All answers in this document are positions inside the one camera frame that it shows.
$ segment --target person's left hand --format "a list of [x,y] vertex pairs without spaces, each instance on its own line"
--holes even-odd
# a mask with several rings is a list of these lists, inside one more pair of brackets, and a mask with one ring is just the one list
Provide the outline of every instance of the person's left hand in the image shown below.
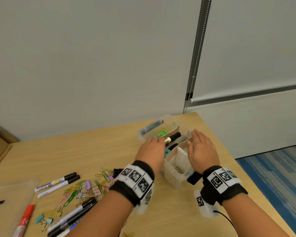
[[156,176],[163,167],[164,152],[164,137],[149,137],[139,148],[135,160],[141,160],[149,164]]

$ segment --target forearm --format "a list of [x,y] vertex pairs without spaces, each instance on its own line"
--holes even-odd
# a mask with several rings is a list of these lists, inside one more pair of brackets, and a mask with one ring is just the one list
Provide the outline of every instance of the forearm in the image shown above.
[[222,202],[240,237],[289,237],[248,195]]
[[117,237],[133,208],[128,199],[111,190],[67,236]]

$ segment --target red marker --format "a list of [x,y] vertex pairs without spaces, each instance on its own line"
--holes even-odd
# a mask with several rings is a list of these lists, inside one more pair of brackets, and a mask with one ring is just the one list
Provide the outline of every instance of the red marker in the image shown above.
[[20,221],[18,227],[16,228],[16,230],[14,232],[13,237],[22,237],[24,235],[24,231],[25,231],[26,226],[27,226],[27,224],[28,224],[28,222],[29,222],[29,220],[30,220],[30,218],[32,216],[34,208],[35,208],[34,204],[30,204],[26,208],[26,210],[25,210],[25,212],[24,212],[24,214],[22,216],[21,221]]

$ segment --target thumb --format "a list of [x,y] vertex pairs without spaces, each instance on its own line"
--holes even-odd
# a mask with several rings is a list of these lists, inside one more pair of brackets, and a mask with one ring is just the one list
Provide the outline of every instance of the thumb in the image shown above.
[[193,144],[190,141],[187,141],[187,156],[189,159],[191,159],[192,155],[193,155]]

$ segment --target hand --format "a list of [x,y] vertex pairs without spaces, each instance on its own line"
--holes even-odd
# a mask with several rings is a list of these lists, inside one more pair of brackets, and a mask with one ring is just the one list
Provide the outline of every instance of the hand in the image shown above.
[[163,167],[164,152],[164,137],[149,137],[139,148],[135,160],[141,160],[149,164],[156,176]]
[[188,158],[194,170],[203,172],[212,166],[220,166],[218,154],[213,142],[197,129],[192,131],[193,144],[187,142]]

